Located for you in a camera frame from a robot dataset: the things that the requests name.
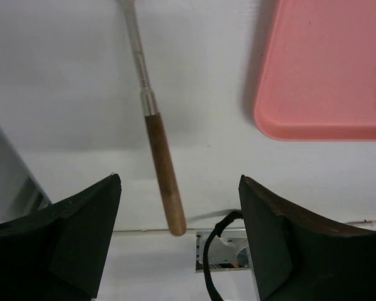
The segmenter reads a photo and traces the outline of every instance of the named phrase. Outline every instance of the wooden handle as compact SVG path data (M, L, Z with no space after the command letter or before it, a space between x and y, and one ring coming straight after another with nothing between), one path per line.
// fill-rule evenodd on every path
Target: wooden handle
M187 224L162 116L157 113L145 116L145 120L167 224L171 234L181 236L187 230Z

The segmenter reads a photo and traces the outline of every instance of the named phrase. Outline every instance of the pink tray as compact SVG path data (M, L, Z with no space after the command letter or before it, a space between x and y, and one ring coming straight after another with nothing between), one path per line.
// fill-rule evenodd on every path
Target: pink tray
M280 0L254 115L278 140L376 140L376 0Z

